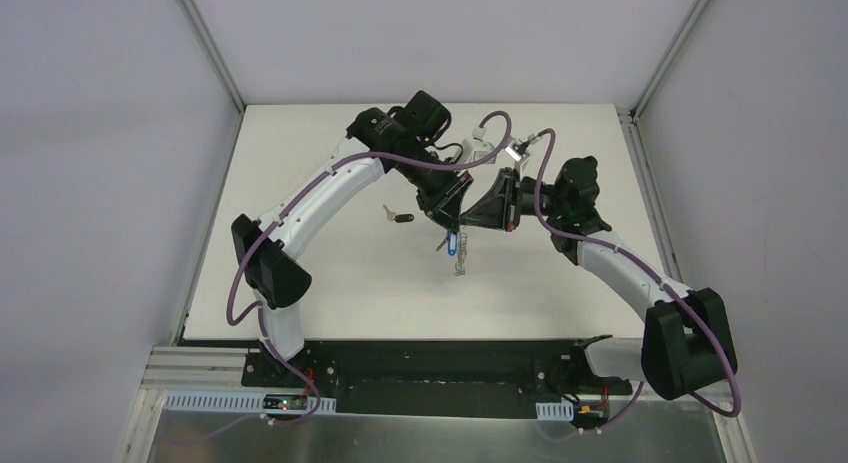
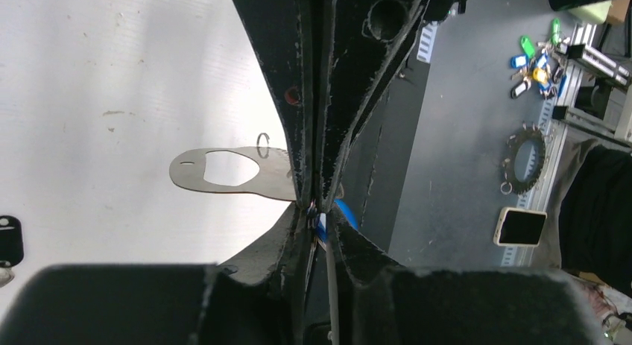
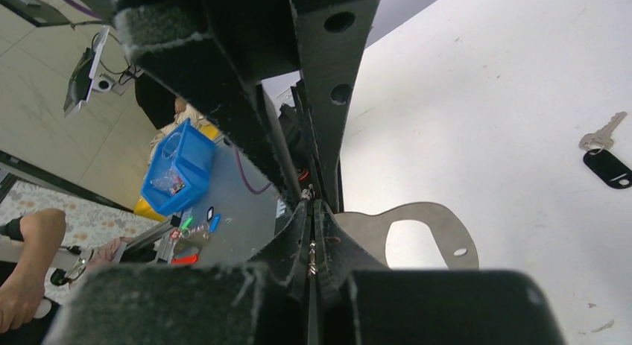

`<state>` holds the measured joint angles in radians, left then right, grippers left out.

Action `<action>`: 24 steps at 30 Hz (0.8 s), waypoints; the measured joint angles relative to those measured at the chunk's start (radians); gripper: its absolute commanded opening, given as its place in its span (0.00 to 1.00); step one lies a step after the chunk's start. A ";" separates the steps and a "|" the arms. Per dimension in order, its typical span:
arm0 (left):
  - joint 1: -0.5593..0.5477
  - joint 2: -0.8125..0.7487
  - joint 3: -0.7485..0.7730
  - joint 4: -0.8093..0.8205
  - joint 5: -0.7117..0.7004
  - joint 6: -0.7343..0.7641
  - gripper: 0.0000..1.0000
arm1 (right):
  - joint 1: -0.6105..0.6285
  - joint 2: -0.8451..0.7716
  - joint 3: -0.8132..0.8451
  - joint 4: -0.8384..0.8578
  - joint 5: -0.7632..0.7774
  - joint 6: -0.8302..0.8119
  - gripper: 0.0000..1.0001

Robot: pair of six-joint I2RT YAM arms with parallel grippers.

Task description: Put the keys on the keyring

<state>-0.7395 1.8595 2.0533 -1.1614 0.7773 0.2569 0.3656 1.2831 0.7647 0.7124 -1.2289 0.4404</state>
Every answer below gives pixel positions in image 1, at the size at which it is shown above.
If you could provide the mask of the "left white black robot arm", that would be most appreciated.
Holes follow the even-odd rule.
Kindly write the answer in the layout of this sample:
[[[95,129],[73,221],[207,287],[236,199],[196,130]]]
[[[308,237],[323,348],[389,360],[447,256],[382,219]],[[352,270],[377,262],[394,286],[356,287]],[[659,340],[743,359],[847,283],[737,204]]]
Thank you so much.
[[[419,209],[448,232],[459,229],[462,198],[472,178],[427,151],[452,121],[449,110],[423,90],[388,112],[357,115],[311,181],[257,219],[231,225],[238,270],[258,301],[263,345],[272,353],[266,372],[281,387],[305,373],[298,355],[305,339],[300,301],[311,275],[299,264],[310,241],[357,193],[395,170],[416,189]]]

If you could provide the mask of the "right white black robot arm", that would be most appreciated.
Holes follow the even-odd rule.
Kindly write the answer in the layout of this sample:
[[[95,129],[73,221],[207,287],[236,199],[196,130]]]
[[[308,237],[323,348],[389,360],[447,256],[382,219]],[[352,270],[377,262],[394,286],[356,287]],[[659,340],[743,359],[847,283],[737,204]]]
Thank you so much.
[[[576,390],[590,393],[619,378],[645,382],[673,400],[733,381],[738,360],[723,299],[662,275],[623,243],[597,211],[597,166],[593,157],[569,159],[551,184],[504,168],[460,222],[509,232],[523,217],[539,217],[554,230],[554,249],[604,282],[643,322],[639,338],[597,337],[578,346],[567,367]]]

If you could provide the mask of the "key with blue tag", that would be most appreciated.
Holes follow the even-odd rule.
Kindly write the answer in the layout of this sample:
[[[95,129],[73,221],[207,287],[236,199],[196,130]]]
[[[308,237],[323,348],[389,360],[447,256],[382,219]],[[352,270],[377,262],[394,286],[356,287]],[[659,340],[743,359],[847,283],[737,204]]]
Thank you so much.
[[[458,251],[458,234],[447,231],[442,241],[437,245],[436,252],[445,251],[447,255],[454,257]]]

